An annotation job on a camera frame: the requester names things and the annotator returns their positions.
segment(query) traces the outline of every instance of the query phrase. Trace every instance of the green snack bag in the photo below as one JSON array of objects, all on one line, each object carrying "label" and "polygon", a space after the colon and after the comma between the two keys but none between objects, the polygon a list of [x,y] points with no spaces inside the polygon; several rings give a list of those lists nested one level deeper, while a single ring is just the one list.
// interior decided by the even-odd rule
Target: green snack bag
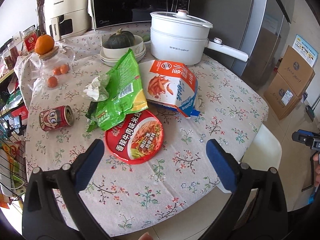
[{"label": "green snack bag", "polygon": [[110,75],[106,87],[109,98],[98,102],[97,105],[90,104],[90,111],[86,116],[91,116],[92,122],[87,132],[91,132],[97,126],[107,131],[124,121],[126,114],[141,112],[148,108],[138,63],[132,49],[129,49],[107,74]]}]

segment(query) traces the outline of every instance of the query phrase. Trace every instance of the glass teapot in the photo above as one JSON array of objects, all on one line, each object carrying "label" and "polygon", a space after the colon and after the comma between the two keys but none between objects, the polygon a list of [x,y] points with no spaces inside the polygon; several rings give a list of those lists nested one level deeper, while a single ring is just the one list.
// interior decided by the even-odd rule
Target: glass teapot
[{"label": "glass teapot", "polygon": [[66,76],[72,73],[72,63],[75,57],[76,53],[71,47],[54,46],[48,53],[39,55],[40,68],[31,72],[31,78],[41,78],[49,88],[54,88],[56,86],[52,86],[49,81],[49,78],[52,79],[54,76],[58,81],[57,85],[62,85],[68,80]]}]

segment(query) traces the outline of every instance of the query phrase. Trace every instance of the stacked bowl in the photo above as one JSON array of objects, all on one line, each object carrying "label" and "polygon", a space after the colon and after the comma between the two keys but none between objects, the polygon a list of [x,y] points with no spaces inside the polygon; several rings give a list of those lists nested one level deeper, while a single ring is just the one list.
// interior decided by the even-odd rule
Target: stacked bowl
[{"label": "stacked bowl", "polygon": [[128,48],[123,49],[107,49],[102,46],[100,51],[101,60],[108,66],[113,67],[121,57],[127,53],[128,49],[132,49],[136,61],[139,62],[142,60],[144,55],[146,54],[146,47],[144,46],[143,39],[134,35],[135,42],[134,45]]}]

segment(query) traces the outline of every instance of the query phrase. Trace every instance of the power outlet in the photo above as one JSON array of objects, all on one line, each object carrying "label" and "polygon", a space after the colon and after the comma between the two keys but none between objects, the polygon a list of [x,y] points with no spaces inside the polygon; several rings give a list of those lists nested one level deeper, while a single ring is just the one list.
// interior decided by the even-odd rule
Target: power outlet
[{"label": "power outlet", "polygon": [[12,36],[14,40],[14,44],[18,45],[20,42],[22,42],[22,36],[21,32],[17,32],[14,36]]}]

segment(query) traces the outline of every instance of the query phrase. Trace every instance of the vase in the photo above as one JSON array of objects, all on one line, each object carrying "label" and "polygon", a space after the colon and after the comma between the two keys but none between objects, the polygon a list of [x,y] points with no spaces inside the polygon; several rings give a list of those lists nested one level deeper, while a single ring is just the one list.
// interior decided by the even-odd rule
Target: vase
[{"label": "vase", "polygon": [[46,34],[45,31],[45,23],[44,23],[44,10],[43,10],[43,5],[40,5],[37,9],[37,15],[38,15],[38,22],[37,22],[37,27],[39,34]]}]

